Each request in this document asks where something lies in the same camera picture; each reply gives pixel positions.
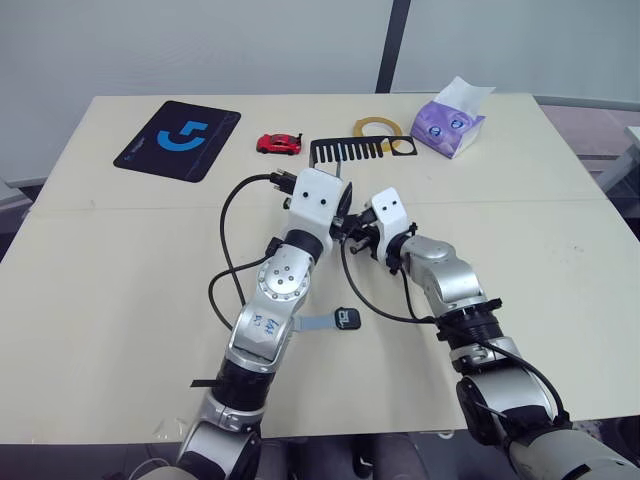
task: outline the red toy car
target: red toy car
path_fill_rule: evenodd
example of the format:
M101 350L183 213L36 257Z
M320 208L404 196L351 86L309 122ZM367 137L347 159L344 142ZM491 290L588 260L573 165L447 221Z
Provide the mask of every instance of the red toy car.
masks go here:
M277 133L275 135L263 135L258 139L256 150L262 153L286 153L296 155L302 149L302 134L297 137Z

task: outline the black mouse pad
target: black mouse pad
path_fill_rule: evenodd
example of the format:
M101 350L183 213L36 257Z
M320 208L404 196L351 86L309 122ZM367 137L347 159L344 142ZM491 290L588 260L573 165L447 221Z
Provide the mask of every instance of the black mouse pad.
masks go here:
M113 164L137 172L199 182L238 120L238 112L168 101Z

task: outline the white table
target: white table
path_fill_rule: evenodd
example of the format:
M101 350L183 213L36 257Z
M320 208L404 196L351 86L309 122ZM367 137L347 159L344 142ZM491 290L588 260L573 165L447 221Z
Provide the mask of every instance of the white table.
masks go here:
M169 97L98 97L69 141L0 265L0 442L179 441L217 372L228 332L206 286L223 268L218 215L254 173L307 165L311 139L350 135L386 116L408 132L430 95L186 96L242 119L197 184L114 168L115 156ZM638 244L529 95L493 95L476 144L446 159L345 164L354 210L394 185L420 232L451 242L504 332L554 382L576 419L640 411ZM300 156L261 155L265 132L304 132ZM279 234L283 196L237 197L228 235L236 264ZM399 279L351 259L376 304L404 312ZM240 275L246 291L254 273ZM461 428L458 375L430 326L370 314L349 291L337 251L315 270L309 314L357 306L356 332L298 334L269 394L266 436ZM414 304L428 313L418 288ZM231 282L225 312L238 309Z

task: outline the comb teeth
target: comb teeth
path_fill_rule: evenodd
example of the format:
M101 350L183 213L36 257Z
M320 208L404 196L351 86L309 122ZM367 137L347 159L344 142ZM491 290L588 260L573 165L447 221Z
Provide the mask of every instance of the comb teeth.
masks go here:
M309 165L313 167L316 163L344 162L347 160L362 160L368 158L381 158L384 156L382 142L388 140L391 144L391 153L397 155L416 155L416 146L411 137L398 136L375 136L375 137L344 137L344 138L324 138L311 142L311 154ZM405 140L413 146L413 151L409 153L398 152L393 148L392 142Z
M338 141L328 145L313 145L312 148L312 155L320 163L377 158L383 155L382 146L375 142L352 144Z

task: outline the tissue box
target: tissue box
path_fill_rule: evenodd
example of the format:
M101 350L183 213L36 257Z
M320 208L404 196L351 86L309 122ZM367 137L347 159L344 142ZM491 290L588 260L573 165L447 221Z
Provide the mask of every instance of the tissue box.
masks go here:
M493 87L474 87L456 77L416 116L411 136L453 158L478 136L485 117L477 115Z

